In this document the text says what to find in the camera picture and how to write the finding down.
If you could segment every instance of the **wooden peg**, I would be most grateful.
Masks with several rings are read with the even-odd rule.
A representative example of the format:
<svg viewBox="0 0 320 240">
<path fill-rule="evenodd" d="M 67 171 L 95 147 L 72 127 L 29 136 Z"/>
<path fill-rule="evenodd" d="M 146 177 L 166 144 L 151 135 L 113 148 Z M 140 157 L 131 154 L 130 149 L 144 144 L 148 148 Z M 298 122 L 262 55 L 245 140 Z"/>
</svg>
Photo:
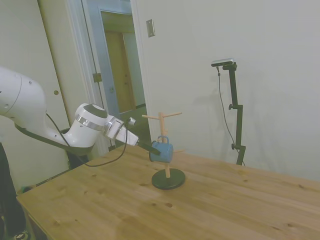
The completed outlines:
<svg viewBox="0 0 320 240">
<path fill-rule="evenodd" d="M 142 117 L 143 117 L 143 118 L 145 118 L 145 119 L 156 119 L 156 120 L 159 120 L 159 118 L 158 118 L 158 117 L 156 117 L 156 116 L 147 116 L 147 115 L 142 115 Z"/>
<path fill-rule="evenodd" d="M 170 167 L 169 167 L 169 163 L 166 163 L 166 164 L 164 165 L 164 169 L 165 169 L 165 177 L 166 177 L 167 179 L 169 179 L 169 178 L 170 178 Z"/>
<path fill-rule="evenodd" d="M 166 136 L 166 128 L 165 128 L 165 119 L 164 119 L 164 113 L 159 112 L 159 120 L 160 120 L 160 132 L 162 136 Z M 167 143 L 166 138 L 162 138 L 163 143 Z"/>
<path fill-rule="evenodd" d="M 184 149 L 180 149 L 180 150 L 175 150 L 175 151 L 173 151 L 174 153 L 182 153 L 182 152 L 184 152 L 185 150 Z"/>
<path fill-rule="evenodd" d="M 163 117 L 167 118 L 167 117 L 172 117 L 172 116 L 176 116 L 176 115 L 180 115 L 180 114 L 182 114 L 182 111 L 181 112 L 176 112 L 176 113 L 171 113 L 171 114 L 168 114 L 168 115 L 164 115 Z"/>
</svg>

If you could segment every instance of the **mug handle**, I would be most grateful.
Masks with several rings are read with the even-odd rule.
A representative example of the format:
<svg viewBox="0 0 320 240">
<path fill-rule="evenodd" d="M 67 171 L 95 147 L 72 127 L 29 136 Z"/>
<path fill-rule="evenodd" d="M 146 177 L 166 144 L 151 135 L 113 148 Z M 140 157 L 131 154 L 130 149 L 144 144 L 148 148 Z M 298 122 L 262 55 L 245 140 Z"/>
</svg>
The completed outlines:
<svg viewBox="0 0 320 240">
<path fill-rule="evenodd" d="M 169 138 L 167 136 L 160 135 L 160 136 L 158 136 L 158 140 L 159 140 L 159 138 L 165 138 L 166 141 L 167 141 L 167 144 L 169 143 Z"/>
</svg>

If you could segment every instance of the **power cord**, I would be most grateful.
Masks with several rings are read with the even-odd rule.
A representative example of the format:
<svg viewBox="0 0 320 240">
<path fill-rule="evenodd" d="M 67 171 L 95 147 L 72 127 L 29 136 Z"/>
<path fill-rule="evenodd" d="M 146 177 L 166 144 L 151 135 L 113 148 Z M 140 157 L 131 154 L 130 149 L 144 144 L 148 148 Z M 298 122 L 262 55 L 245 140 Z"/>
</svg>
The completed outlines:
<svg viewBox="0 0 320 240">
<path fill-rule="evenodd" d="M 51 120 L 51 122 L 53 123 L 53 125 L 55 126 L 56 130 L 59 132 L 60 136 L 62 137 L 62 139 L 64 140 L 64 142 L 67 144 L 68 147 L 72 148 L 70 146 L 70 144 L 68 143 L 68 141 L 65 139 L 64 135 L 61 133 L 61 131 L 59 130 L 57 124 L 55 123 L 55 121 L 50 117 L 50 115 L 47 113 L 46 114 L 47 117 Z M 107 165 L 107 164 L 111 164 L 117 160 L 119 160 L 125 153 L 126 151 L 126 148 L 127 148 L 127 142 L 128 142 L 128 124 L 129 124 L 129 120 L 125 121 L 124 123 L 124 126 L 126 128 L 126 131 L 125 131 L 125 143 L 124 143 L 124 148 L 122 150 L 122 153 L 120 154 L 120 156 L 118 156 L 116 159 L 114 160 L 111 160 L 111 161 L 108 161 L 108 162 L 105 162 L 105 163 L 101 163 L 101 164 L 97 164 L 97 165 L 90 165 L 90 164 L 87 164 L 86 162 L 84 162 L 79 156 L 75 155 L 76 158 L 81 162 L 83 163 L 84 165 L 86 165 L 87 167 L 91 167 L 91 168 L 96 168 L 96 167 L 101 167 L 101 166 L 104 166 L 104 165 Z"/>
<path fill-rule="evenodd" d="M 221 81 L 220 81 L 220 76 L 221 76 L 221 73 L 220 73 L 220 70 L 219 70 L 219 67 L 217 66 L 216 67 L 217 71 L 218 71 L 218 77 L 219 77 L 219 95 L 220 95 L 220 100 L 221 100 L 221 105 L 222 105 L 222 111 L 223 111 L 223 118 L 224 118 L 224 122 L 225 122 L 225 125 L 226 125 L 226 129 L 228 130 L 228 133 L 232 139 L 232 142 L 233 142 L 233 145 L 235 146 L 236 143 L 235 143 L 235 140 L 234 140 L 234 137 L 232 136 L 230 130 L 229 130 L 229 126 L 228 126 L 228 123 L 227 123 L 227 119 L 226 119 L 226 112 L 225 112 L 225 106 L 224 106 L 224 102 L 222 100 L 222 96 L 221 96 Z"/>
</svg>

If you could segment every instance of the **light switch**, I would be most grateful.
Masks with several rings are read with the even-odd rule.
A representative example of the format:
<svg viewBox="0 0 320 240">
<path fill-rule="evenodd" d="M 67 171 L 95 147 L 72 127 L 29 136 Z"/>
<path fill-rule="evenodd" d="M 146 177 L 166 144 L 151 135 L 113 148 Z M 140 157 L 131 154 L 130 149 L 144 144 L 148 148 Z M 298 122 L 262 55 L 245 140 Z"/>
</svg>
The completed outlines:
<svg viewBox="0 0 320 240">
<path fill-rule="evenodd" d="M 146 21 L 146 29 L 148 30 L 148 37 L 151 38 L 156 35 L 155 33 L 155 26 L 154 26 L 154 20 L 150 19 Z"/>
</svg>

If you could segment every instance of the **doorway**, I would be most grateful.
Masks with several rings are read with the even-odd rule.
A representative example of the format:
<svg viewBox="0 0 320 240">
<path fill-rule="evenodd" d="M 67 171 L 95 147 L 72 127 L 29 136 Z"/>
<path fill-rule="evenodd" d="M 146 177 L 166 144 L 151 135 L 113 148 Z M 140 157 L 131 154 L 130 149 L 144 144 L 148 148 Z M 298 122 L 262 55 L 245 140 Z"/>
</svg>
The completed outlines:
<svg viewBox="0 0 320 240">
<path fill-rule="evenodd" d="M 122 121 L 134 118 L 136 123 L 130 131 L 150 144 L 149 123 L 142 118 L 147 115 L 147 108 L 131 3 L 123 1 L 117 9 L 116 2 L 109 9 L 113 1 L 86 0 L 92 55 L 97 56 L 95 64 L 97 73 L 101 73 L 109 114 Z"/>
</svg>

